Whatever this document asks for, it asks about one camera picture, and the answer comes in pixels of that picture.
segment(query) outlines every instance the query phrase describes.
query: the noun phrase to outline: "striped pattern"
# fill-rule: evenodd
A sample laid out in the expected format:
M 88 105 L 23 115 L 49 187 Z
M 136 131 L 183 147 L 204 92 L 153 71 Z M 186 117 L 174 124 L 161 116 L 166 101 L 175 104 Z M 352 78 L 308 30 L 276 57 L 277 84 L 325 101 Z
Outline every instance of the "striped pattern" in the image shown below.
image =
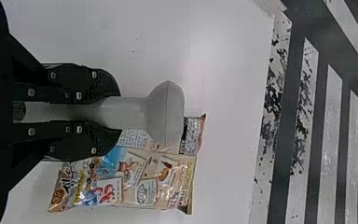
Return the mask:
M 345 223 L 357 223 L 358 200 L 358 97 L 351 91 L 350 127 L 347 162 Z
M 357 224 L 358 27 L 343 0 L 283 2 L 249 223 Z
M 255 167 L 254 194 L 250 223 L 267 223 L 276 135 L 281 123 L 282 93 L 286 75 L 292 23 L 283 15 L 274 22 L 268 80 Z
M 342 81 L 328 67 L 318 223 L 334 223 Z
M 296 136 L 289 184 L 286 223 L 302 223 L 305 217 L 310 137 L 312 136 L 313 107 L 316 92 L 318 51 L 305 39 L 298 93 Z

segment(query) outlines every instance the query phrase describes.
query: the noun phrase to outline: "white floor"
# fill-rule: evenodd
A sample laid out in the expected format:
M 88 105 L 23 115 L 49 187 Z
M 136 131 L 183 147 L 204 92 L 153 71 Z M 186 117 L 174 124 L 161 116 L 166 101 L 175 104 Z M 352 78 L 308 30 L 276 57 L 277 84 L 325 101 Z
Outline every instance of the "white floor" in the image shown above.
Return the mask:
M 50 215 L 58 164 L 43 162 L 10 192 L 2 223 L 248 222 L 272 18 L 243 0 L 3 3 L 10 32 L 40 62 L 101 67 L 125 96 L 169 79 L 183 87 L 188 116 L 208 117 L 193 216 L 107 207 Z

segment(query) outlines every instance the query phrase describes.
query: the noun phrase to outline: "snack bag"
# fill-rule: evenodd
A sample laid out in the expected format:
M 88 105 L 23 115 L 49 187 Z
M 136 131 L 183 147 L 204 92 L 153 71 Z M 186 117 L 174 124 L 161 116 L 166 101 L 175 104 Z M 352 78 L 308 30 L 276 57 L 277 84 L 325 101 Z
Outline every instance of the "snack bag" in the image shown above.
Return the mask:
M 75 206 L 169 209 L 187 206 L 196 157 L 114 147 L 103 157 L 66 162 L 49 212 Z

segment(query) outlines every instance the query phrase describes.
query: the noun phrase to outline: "plastic bag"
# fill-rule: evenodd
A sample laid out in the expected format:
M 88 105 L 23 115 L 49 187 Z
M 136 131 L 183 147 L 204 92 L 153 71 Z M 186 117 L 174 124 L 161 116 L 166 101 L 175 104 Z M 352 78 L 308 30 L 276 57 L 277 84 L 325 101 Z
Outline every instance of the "plastic bag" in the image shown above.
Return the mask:
M 108 205 L 179 208 L 191 214 L 196 154 L 205 118 L 185 118 L 179 148 L 159 148 L 145 131 L 128 130 L 105 156 L 65 162 L 48 211 Z

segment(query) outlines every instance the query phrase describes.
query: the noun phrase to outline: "white stripe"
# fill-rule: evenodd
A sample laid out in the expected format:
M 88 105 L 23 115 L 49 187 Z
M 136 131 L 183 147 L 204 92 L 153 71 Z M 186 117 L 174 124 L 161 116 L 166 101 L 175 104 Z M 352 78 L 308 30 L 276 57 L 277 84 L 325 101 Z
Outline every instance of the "white stripe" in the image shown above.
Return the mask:
M 308 39 L 305 39 L 296 127 L 300 125 L 298 121 L 301 121 L 302 127 L 307 133 L 303 134 L 296 130 L 293 160 L 296 160 L 297 164 L 292 167 L 293 173 L 290 176 L 286 223 L 304 223 L 305 218 L 318 57 L 319 52 Z
M 324 0 L 331 14 L 358 53 L 358 24 L 344 0 Z
M 348 136 L 347 193 L 345 223 L 357 223 L 358 199 L 358 97 L 351 91 L 350 127 Z
M 275 93 L 266 90 L 266 97 L 271 94 L 282 94 L 287 52 L 289 51 L 290 28 L 292 23 L 281 13 L 275 16 L 274 31 L 269 64 L 267 86 Z M 273 110 L 279 110 L 282 102 L 274 106 L 265 106 L 261 123 L 257 161 L 255 167 L 255 182 L 249 223 L 267 223 L 269 212 L 269 195 L 275 162 L 275 138 L 281 122 L 281 113 L 276 115 Z
M 334 223 L 335 220 L 341 91 L 342 80 L 329 65 L 318 203 L 318 223 L 320 224 Z

